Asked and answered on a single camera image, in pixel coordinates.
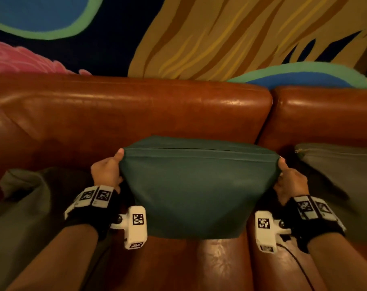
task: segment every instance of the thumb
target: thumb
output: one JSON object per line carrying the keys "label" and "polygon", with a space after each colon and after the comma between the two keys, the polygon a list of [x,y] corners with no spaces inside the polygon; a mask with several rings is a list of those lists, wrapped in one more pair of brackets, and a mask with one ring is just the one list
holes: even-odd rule
{"label": "thumb", "polygon": [[123,156],[124,156],[124,149],[123,149],[123,148],[120,148],[120,149],[116,152],[115,156],[113,156],[113,158],[114,158],[115,160],[117,160],[117,161],[121,161],[121,160],[123,159]]}
{"label": "thumb", "polygon": [[279,158],[278,166],[281,171],[284,171],[289,168],[288,165],[286,164],[286,160],[283,157]]}

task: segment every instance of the green pillow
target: green pillow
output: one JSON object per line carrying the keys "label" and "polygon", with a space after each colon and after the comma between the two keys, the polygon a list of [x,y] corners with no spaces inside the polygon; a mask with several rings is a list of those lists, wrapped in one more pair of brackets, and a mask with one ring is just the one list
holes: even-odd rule
{"label": "green pillow", "polygon": [[152,136],[124,149],[121,173],[161,238],[238,237],[280,174],[279,156],[251,144]]}

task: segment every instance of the black cable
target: black cable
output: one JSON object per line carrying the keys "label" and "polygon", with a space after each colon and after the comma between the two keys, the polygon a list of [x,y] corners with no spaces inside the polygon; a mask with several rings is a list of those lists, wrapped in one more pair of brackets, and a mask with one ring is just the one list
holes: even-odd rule
{"label": "black cable", "polygon": [[293,259],[297,262],[299,268],[301,269],[301,271],[303,272],[303,275],[305,276],[306,280],[307,280],[307,283],[309,283],[310,285],[310,288],[312,289],[312,291],[315,291],[313,285],[312,285],[312,282],[310,282],[310,279],[309,277],[307,276],[307,274],[305,273],[305,270],[303,269],[302,265],[300,264],[300,262],[298,261],[298,259],[295,257],[295,255],[285,246],[283,246],[282,244],[280,243],[277,243],[277,246],[279,247],[282,247],[283,249],[285,249],[292,257]]}

